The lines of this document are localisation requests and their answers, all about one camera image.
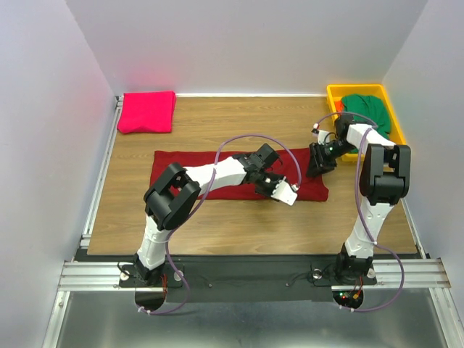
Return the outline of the dark red t shirt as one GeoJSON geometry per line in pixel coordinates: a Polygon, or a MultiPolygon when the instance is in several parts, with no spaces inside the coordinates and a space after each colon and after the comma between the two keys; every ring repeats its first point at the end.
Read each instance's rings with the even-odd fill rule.
{"type": "MultiPolygon", "coordinates": [[[[298,179],[297,169],[291,155],[294,155],[299,163],[302,172],[302,182],[297,192],[299,201],[325,202],[328,200],[329,190],[324,185],[323,179],[318,176],[308,178],[305,176],[305,168],[309,164],[310,152],[308,149],[292,149],[286,152],[283,149],[277,151],[279,161],[272,166],[272,171],[277,174],[285,175],[290,183],[296,183],[298,179]]],[[[198,167],[213,163],[214,152],[166,152],[157,150],[154,152],[154,161],[150,175],[150,183],[154,183],[162,174],[165,168],[174,162],[187,167],[198,167]]],[[[255,192],[251,184],[241,186],[228,186],[215,189],[208,193],[208,199],[222,200],[261,200],[265,197],[255,192]]]]}

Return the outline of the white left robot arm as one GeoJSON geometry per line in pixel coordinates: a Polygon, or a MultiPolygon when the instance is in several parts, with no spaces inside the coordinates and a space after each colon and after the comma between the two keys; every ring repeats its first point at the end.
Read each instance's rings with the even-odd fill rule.
{"type": "Polygon", "coordinates": [[[196,211],[198,198],[211,191],[253,185],[257,194],[292,206],[297,188],[286,176],[270,172],[280,156],[268,144],[251,153],[238,153],[212,164],[185,167],[169,164],[144,194],[146,225],[133,267],[119,266],[123,281],[137,278],[144,285],[155,285],[162,276],[166,247],[173,232],[196,211]]]}

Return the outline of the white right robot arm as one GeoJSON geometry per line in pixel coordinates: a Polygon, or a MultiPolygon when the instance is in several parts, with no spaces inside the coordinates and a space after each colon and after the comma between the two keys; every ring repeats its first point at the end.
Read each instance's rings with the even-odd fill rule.
{"type": "Polygon", "coordinates": [[[335,137],[315,123],[317,140],[309,145],[307,177],[315,178],[334,170],[337,158],[357,150],[355,203],[357,219],[342,245],[333,266],[338,281],[373,276],[373,252],[378,235],[393,207],[404,198],[410,186],[411,149],[384,138],[368,117],[355,120],[354,112],[337,112],[335,137]]]}

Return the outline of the orange t shirt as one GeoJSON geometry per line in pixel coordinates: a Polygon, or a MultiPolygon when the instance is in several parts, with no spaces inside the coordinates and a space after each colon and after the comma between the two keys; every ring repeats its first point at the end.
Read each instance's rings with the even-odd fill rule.
{"type": "Polygon", "coordinates": [[[341,100],[335,101],[334,103],[335,110],[337,112],[343,112],[344,111],[344,104],[341,100]]]}

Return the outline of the yellow plastic bin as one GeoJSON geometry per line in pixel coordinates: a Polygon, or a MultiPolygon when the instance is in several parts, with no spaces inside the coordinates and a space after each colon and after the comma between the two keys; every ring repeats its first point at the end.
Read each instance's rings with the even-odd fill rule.
{"type": "MultiPolygon", "coordinates": [[[[388,140],[393,141],[396,144],[406,144],[398,118],[395,115],[387,92],[381,84],[330,84],[327,85],[326,90],[327,102],[331,112],[336,112],[334,106],[335,101],[341,100],[344,96],[350,94],[372,95],[381,99],[389,113],[389,118],[391,121],[391,133],[388,140]]],[[[368,123],[370,125],[375,124],[372,120],[364,115],[360,115],[354,112],[348,113],[348,117],[353,116],[354,121],[356,122],[368,123]]]]}

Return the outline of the green t shirt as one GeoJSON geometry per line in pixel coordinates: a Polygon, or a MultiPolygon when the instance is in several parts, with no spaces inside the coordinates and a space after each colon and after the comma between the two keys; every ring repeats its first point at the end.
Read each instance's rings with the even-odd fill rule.
{"type": "Polygon", "coordinates": [[[344,111],[366,116],[378,126],[377,132],[389,139],[392,124],[381,99],[372,95],[350,94],[344,96],[341,102],[344,111]]]}

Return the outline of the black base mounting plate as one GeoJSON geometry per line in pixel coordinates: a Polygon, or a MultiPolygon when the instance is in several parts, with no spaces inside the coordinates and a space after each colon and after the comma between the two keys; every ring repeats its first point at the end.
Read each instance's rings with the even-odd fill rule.
{"type": "Polygon", "coordinates": [[[119,266],[122,288],[148,313],[169,304],[214,302],[337,302],[358,308],[365,286],[376,284],[372,261],[345,262],[332,254],[174,255],[154,270],[141,262],[119,266]]]}

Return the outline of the folded pink t shirt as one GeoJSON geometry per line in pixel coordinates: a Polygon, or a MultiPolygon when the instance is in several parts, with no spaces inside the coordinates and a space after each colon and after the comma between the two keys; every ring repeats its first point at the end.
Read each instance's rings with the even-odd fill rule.
{"type": "Polygon", "coordinates": [[[170,133],[176,99],[174,91],[125,93],[117,129],[122,134],[170,133]]]}

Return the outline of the aluminium frame rail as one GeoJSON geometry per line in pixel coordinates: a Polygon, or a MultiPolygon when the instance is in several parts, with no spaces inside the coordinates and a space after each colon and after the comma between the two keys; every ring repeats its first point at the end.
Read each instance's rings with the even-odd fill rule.
{"type": "MultiPolygon", "coordinates": [[[[450,281],[441,260],[415,259],[402,261],[405,289],[448,289],[450,281]]],[[[396,289],[401,274],[396,260],[376,260],[373,263],[376,283],[364,289],[396,289]]],[[[60,291],[155,291],[161,287],[121,286],[120,271],[115,262],[66,262],[59,279],[60,291]]]]}

